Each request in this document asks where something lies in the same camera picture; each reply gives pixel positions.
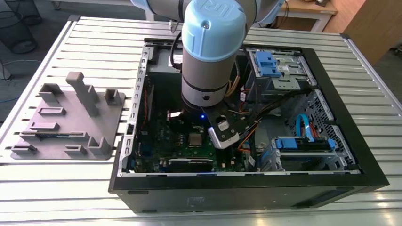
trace green circuit board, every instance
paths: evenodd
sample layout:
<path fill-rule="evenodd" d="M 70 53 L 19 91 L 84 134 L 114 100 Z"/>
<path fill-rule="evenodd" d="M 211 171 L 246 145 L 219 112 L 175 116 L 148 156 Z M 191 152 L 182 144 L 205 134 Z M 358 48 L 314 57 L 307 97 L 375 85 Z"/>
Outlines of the green circuit board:
<path fill-rule="evenodd" d="M 243 157 L 233 149 L 215 149 L 207 133 L 207 127 L 186 124 L 182 121 L 167 121 L 159 114 L 152 124 L 151 141 L 139 145 L 142 172 L 164 172 L 163 165 L 170 159 L 213 160 L 214 172 L 243 171 Z"/>

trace aluminum work table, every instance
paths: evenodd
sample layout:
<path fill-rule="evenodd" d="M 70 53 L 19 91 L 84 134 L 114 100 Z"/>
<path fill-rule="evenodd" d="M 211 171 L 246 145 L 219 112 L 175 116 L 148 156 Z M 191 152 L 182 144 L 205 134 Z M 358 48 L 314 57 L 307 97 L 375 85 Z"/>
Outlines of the aluminum work table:
<path fill-rule="evenodd" d="M 82 17 L 68 21 L 0 128 L 0 223 L 48 225 L 389 225 L 402 224 L 402 107 L 350 40 L 338 34 L 253 29 L 246 43 L 314 48 L 391 185 L 319 209 L 135 214 L 107 192 L 107 161 L 14 160 L 44 83 L 84 73 L 98 91 L 134 95 L 144 38 L 174 39 L 168 23 Z M 131 100 L 124 101 L 122 120 Z M 124 133 L 126 124 L 118 128 Z"/>

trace light blue joint cap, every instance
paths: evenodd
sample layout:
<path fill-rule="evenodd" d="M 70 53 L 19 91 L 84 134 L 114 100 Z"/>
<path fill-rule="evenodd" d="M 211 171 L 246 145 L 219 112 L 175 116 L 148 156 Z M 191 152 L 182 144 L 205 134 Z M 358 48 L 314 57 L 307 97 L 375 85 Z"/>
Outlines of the light blue joint cap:
<path fill-rule="evenodd" d="M 218 62 L 239 50 L 246 37 L 246 14 L 235 0 L 192 0 L 186 9 L 183 46 L 205 62 Z"/>
<path fill-rule="evenodd" d="M 262 19 L 262 21 L 259 21 L 259 23 L 265 23 L 265 24 L 271 24 L 279 14 L 281 11 L 281 7 L 285 3 L 285 0 L 277 0 L 277 4 L 271 10 L 271 12 L 266 15 L 266 17 Z"/>
<path fill-rule="evenodd" d="M 148 5 L 148 0 L 130 0 L 131 3 L 146 11 L 152 11 Z"/>

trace open pc tower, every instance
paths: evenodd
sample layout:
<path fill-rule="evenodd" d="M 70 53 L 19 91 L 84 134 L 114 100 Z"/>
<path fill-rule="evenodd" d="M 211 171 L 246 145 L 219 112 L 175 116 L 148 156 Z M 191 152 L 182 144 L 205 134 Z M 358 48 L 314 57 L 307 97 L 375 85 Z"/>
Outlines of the open pc tower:
<path fill-rule="evenodd" d="M 146 40 L 110 182 L 134 212 L 313 208 L 389 184 L 314 50 L 246 49 L 233 69 L 239 89 L 225 99 L 230 117 L 247 118 L 257 90 L 262 106 L 278 105 L 253 140 L 218 149 L 206 114 L 180 96 L 171 41 Z M 176 61 L 180 53 L 175 47 Z"/>

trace motherboard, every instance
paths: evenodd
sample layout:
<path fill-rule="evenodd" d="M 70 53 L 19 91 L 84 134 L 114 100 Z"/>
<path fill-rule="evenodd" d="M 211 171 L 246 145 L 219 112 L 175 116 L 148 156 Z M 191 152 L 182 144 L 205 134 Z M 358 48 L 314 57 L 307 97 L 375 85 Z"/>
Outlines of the motherboard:
<path fill-rule="evenodd" d="M 140 135 L 136 172 L 239 172 L 245 171 L 243 153 L 233 147 L 215 149 L 207 133 L 209 122 L 188 120 L 182 112 L 159 112 L 147 132 Z"/>

